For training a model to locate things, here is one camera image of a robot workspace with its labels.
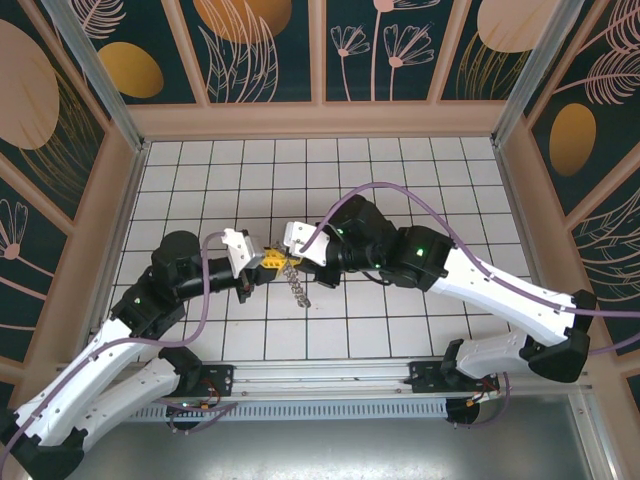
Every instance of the grid floor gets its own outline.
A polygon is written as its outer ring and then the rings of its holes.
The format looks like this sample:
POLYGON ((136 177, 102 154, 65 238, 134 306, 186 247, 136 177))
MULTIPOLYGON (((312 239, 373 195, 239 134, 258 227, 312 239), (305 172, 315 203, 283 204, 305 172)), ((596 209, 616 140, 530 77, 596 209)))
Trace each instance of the grid floor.
MULTIPOLYGON (((352 187, 405 185, 446 216, 472 251, 514 275, 529 270, 488 138, 355 138, 156 142, 131 218, 115 303, 150 263, 163 235, 182 229, 202 240, 247 229, 262 243, 285 224, 319 221, 352 187)), ((433 219, 390 190, 365 193, 397 227, 433 219)), ((222 244, 211 255, 225 255, 222 244)), ((297 306, 283 279, 257 288, 245 305, 214 295, 207 326, 191 349, 205 361, 303 360, 442 355, 450 340, 480 339, 508 324, 472 305, 416 290, 382 287, 347 274, 336 290, 301 279, 312 306, 297 306)), ((196 328, 201 299, 163 339, 196 328)))

